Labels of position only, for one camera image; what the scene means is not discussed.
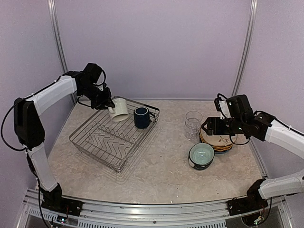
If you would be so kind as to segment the aluminium front rail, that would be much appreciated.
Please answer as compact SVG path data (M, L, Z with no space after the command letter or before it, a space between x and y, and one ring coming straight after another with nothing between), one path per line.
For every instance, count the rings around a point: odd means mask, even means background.
M39 210L38 199L36 190L27 190L14 228L43 228L42 218L59 228L229 228L244 227L245 216L254 214L231 216L225 199L151 205L80 199L83 205L79 216L69 215L67 223L60 224L60 213Z

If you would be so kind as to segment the dark blue mug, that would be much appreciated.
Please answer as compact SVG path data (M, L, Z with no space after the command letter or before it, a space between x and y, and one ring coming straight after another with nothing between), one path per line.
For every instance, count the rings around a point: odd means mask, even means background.
M138 129L147 128L150 123L150 111L147 107L137 107L133 111L134 124Z

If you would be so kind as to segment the right aluminium frame post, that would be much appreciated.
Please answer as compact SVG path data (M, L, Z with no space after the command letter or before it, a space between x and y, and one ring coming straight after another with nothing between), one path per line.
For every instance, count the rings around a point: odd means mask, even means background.
M239 88L244 76L244 71L246 68L246 63L248 59L248 55L250 52L251 47L251 41L257 16L257 6L258 6L258 0L251 0L250 5L250 12L249 12L249 18L247 23L247 29L246 29L246 35L245 35L245 42L243 45L243 50L240 58L240 63L237 70L237 76L236 80L234 82L233 90L231 96L235 96L239 92Z

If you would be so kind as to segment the cream bird pattern plate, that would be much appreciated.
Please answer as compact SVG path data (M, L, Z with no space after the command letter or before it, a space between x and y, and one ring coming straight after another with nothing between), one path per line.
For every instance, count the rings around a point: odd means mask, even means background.
M214 146L227 146L232 144L228 135L207 135L202 129L200 129L199 136Z

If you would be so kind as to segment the yellow dotted plate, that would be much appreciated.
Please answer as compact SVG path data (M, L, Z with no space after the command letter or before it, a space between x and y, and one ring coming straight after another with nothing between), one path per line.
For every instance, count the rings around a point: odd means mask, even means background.
M204 140L202 138L200 138L200 142L210 145L213 148L213 150L215 151L215 153L225 153L233 147L232 144L227 145L227 146L214 146L214 145L211 145L210 143L208 143L206 140Z
M210 146L213 147L215 151L218 152L229 150L233 146L228 136L221 136L221 135L210 136L204 133L200 133L199 136L200 136L200 140L203 143L209 144Z

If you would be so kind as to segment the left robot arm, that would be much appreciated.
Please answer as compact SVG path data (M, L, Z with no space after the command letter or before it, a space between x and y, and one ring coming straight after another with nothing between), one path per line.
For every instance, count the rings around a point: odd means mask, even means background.
M105 71L95 63L88 63L82 71L68 71L37 92L17 98L9 109L14 114L14 132L23 148L14 148L7 141L4 143L16 152L25 152L39 190L56 211L62 211L67 204L48 163L44 145L45 129L40 117L55 103L72 94L87 97L91 109L114 108L105 80Z

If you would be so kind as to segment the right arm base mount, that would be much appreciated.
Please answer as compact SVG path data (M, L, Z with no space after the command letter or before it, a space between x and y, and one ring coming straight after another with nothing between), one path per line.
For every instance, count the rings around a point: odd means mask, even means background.
M227 201L230 216L252 212L268 207L266 199L262 199L257 189L249 189L242 198L233 198Z

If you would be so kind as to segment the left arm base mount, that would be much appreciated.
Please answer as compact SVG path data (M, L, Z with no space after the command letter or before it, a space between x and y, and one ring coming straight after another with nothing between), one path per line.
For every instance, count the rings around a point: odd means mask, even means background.
M66 215L80 216L83 202L80 200L64 198L59 183L52 191L46 191L42 187L40 187L39 190L43 195L42 208Z

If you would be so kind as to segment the aluminium frame post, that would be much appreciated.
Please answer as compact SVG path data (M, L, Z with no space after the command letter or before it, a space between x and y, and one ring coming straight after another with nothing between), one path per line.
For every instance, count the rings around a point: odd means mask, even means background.
M55 44L58 52L59 62L61 64L63 73L65 73L68 71L68 68L67 68L67 61L66 61L62 41L61 41L59 23L57 18L56 3L54 0L47 0L47 3L48 3L47 5L50 15L51 26L55 38Z
M249 12L249 18L247 23L247 29L246 29L246 35L245 35L245 42L243 45L243 50L240 58L240 63L237 70L237 76L236 80L234 82L233 90L231 96L235 96L239 92L239 88L244 76L244 71L246 68L246 63L248 59L248 55L250 52L251 47L251 41L257 16L257 6L258 6L258 0L251 0L250 5L250 12Z

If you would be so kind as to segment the left aluminium frame post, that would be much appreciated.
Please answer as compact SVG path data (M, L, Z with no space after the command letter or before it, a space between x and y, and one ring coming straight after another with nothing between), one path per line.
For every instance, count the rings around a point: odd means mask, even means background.
M65 73L68 71L68 68L67 68L67 61L66 61L62 41L61 41L59 23L57 18L56 3L54 0L47 0L47 3L48 3L47 5L50 15L51 26L55 38L55 44L58 52L59 62L61 64L63 73Z

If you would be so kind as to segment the blue dotted plate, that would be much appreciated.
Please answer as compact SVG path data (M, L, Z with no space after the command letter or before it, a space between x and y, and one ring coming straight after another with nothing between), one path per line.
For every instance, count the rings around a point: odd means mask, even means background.
M228 147L213 147L215 154L225 154L226 152L228 152L232 148L233 148L233 146L228 146Z

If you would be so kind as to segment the navy white bowl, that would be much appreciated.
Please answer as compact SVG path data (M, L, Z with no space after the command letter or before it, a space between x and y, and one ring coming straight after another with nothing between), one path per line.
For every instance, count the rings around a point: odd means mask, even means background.
M205 152L189 153L188 163L190 167L196 170L205 170L213 162L214 154L209 154Z

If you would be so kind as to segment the clear glass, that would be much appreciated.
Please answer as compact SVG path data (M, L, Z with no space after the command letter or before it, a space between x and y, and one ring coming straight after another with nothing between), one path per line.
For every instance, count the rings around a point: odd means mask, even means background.
M191 130L198 131L201 126L202 114L198 111L188 111L185 114L185 126Z
M185 127L184 136L190 141L195 141L195 140L197 140L197 138L199 136L199 129Z

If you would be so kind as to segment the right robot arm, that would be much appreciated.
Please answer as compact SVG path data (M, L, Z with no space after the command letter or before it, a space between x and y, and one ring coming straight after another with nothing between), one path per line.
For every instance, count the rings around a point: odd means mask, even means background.
M219 93L214 99L219 117L208 117L202 124L207 135L238 134L277 145L296 156L304 157L304 134L264 111L253 111L246 95L227 98ZM247 192L243 207L253 211L262 200L304 191L304 172L299 171L274 179L259 179Z

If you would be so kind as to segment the white ceramic mug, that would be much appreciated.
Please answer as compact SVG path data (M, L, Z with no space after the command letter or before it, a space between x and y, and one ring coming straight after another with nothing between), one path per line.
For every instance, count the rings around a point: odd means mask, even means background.
M126 100L124 98L114 98L112 102L114 108L108 107L111 120L113 122L126 120L129 117Z

